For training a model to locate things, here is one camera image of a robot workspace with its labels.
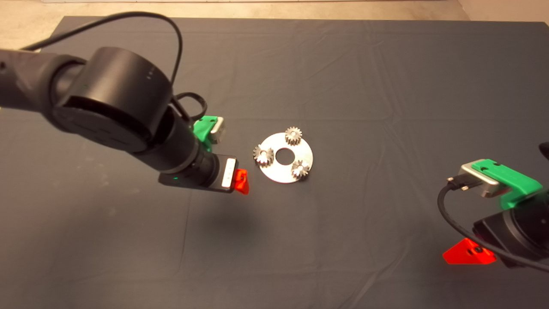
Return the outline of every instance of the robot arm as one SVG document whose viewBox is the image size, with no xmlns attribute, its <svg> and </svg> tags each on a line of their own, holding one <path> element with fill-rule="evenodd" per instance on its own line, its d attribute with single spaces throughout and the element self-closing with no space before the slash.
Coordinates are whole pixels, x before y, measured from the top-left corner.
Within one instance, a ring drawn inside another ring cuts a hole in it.
<svg viewBox="0 0 549 309">
<path fill-rule="evenodd" d="M 61 131 L 126 151 L 159 171 L 165 185 L 247 187 L 237 159 L 207 151 L 173 100 L 160 69 L 125 49 L 103 47 L 89 61 L 0 49 L 0 107 L 40 112 Z"/>
<path fill-rule="evenodd" d="M 544 145 L 540 150 L 546 155 Z M 499 197 L 503 211 L 476 221 L 471 233 L 445 209 L 446 193 L 459 189 L 471 189 L 486 198 Z M 466 237 L 443 254 L 449 264 L 488 264 L 498 255 L 507 267 L 549 272 L 548 265 L 538 262 L 549 257 L 549 191 L 536 180 L 493 160 L 473 161 L 448 178 L 438 206 L 444 219 Z"/>
</svg>

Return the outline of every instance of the planetary gear set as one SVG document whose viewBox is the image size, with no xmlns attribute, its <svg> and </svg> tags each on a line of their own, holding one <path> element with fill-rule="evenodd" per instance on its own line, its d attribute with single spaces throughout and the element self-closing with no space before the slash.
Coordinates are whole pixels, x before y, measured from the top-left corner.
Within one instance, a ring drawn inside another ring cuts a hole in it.
<svg viewBox="0 0 549 309">
<path fill-rule="evenodd" d="M 268 178 L 278 183 L 289 184 L 305 179 L 311 170 L 313 155 L 302 137 L 302 131 L 295 126 L 267 137 L 254 148 L 255 163 Z M 281 149 L 293 152 L 292 163 L 281 164 L 276 160 L 276 153 Z"/>
</svg>

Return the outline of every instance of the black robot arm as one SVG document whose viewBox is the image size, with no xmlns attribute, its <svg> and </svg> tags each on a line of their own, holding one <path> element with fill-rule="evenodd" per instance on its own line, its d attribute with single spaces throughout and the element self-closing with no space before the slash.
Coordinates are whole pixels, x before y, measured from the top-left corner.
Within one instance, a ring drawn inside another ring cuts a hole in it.
<svg viewBox="0 0 549 309">
<path fill-rule="evenodd" d="M 171 106 L 169 79 L 125 49 L 88 60 L 0 49 L 0 107 L 40 112 L 58 129 L 123 150 L 165 185 L 232 192 L 238 161 L 213 154 Z"/>
</svg>

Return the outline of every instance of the hole in plate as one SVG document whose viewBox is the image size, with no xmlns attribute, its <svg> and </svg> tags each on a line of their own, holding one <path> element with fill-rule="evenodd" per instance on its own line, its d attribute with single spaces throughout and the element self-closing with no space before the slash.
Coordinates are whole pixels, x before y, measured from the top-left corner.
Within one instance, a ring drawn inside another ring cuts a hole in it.
<svg viewBox="0 0 549 309">
<path fill-rule="evenodd" d="M 290 165 L 295 160 L 294 152 L 288 148 L 282 148 L 276 152 L 276 161 L 282 165 Z"/>
</svg>

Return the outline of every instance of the metal disc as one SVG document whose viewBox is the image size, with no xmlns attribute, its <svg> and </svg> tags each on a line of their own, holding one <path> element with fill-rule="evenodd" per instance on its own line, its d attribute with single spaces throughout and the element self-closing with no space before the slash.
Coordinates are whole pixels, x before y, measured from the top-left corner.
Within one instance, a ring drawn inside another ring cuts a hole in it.
<svg viewBox="0 0 549 309">
<path fill-rule="evenodd" d="M 280 149 L 290 149 L 295 156 L 294 162 L 297 160 L 303 160 L 307 162 L 310 167 L 312 167 L 312 150 L 304 139 L 301 139 L 297 145 L 289 145 L 286 143 L 285 133 L 276 133 L 267 137 L 263 143 L 261 143 L 261 146 L 272 148 L 275 159 L 271 165 L 268 167 L 261 167 L 260 169 L 265 176 L 278 183 L 289 184 L 297 181 L 297 179 L 292 176 L 292 163 L 282 165 L 276 160 L 276 153 Z"/>
</svg>

